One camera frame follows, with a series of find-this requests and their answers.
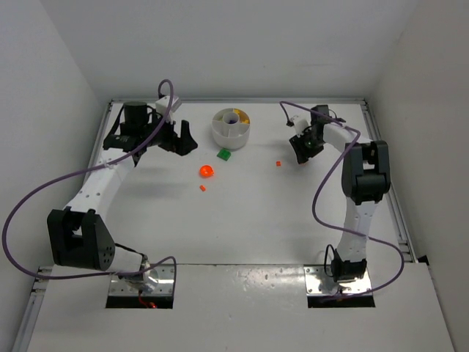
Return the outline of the orange round lego piece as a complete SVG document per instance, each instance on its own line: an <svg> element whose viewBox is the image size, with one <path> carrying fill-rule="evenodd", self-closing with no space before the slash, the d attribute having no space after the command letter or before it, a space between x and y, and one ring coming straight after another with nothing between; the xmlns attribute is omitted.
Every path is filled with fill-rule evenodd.
<svg viewBox="0 0 469 352"><path fill-rule="evenodd" d="M214 174L215 174L215 171L210 165L203 165L199 169L199 175L203 178L212 177Z"/></svg>

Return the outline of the green lego plate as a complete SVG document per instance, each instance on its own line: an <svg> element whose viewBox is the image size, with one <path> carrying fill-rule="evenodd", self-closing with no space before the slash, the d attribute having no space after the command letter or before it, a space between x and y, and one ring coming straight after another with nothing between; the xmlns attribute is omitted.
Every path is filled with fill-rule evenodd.
<svg viewBox="0 0 469 352"><path fill-rule="evenodd" d="M232 156L232 153L226 149L221 149L217 154L217 157L224 161L228 161L231 158L231 156Z"/></svg>

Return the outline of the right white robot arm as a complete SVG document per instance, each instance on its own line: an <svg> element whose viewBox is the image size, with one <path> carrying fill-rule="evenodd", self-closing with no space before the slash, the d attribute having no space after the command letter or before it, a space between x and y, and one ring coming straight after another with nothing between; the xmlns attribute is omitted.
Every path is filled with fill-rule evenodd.
<svg viewBox="0 0 469 352"><path fill-rule="evenodd" d="M324 150L334 147L342 165L341 189L346 198L346 215L328 276L334 282L350 282L363 278L366 267L366 245L372 217L379 202L391 187L388 144L362 137L361 132L345 120L330 116L327 105L309 109L310 117L288 117L287 126L295 129L289 139L297 162L305 164Z"/></svg>

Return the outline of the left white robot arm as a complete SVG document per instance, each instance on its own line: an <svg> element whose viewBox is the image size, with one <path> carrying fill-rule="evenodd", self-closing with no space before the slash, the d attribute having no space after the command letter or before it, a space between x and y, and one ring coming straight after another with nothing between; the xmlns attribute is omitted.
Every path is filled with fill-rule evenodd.
<svg viewBox="0 0 469 352"><path fill-rule="evenodd" d="M63 209L48 215L55 264L116 274L135 287L148 283L148 257L115 243L106 216L124 179L149 147L181 156L197 148L188 121L182 120L179 133L174 130L173 114L180 105L179 98L171 102L167 96L154 106L141 101L123 103L98 153L98 169Z"/></svg>

